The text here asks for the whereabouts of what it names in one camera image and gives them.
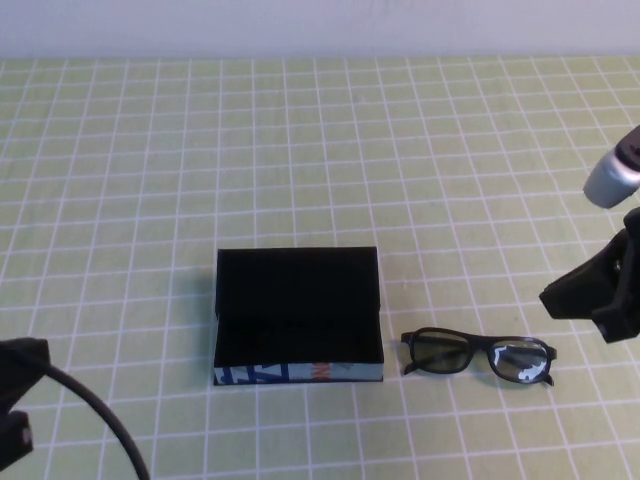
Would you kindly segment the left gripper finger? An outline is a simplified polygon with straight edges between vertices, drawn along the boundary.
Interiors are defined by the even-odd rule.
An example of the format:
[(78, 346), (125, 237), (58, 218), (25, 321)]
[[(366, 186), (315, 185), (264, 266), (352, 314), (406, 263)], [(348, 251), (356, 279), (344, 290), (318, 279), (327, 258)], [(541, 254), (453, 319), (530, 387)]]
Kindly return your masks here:
[(32, 430), (28, 415), (11, 411), (1, 417), (1, 455), (25, 456), (33, 451)]
[(44, 376), (38, 363), (49, 364), (49, 345), (45, 339), (15, 338), (1, 341), (1, 414), (8, 414), (16, 403)]

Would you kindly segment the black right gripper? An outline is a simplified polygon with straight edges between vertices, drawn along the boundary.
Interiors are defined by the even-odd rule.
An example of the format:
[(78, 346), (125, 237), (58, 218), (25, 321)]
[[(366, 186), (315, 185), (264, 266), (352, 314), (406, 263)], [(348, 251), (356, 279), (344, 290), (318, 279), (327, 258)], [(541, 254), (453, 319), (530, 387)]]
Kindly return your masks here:
[[(616, 234), (597, 254), (551, 282), (539, 294), (553, 319), (592, 317), (608, 344), (639, 335), (638, 207), (624, 217), (624, 227), (626, 249), (625, 234)], [(617, 288), (619, 276), (623, 287)]]

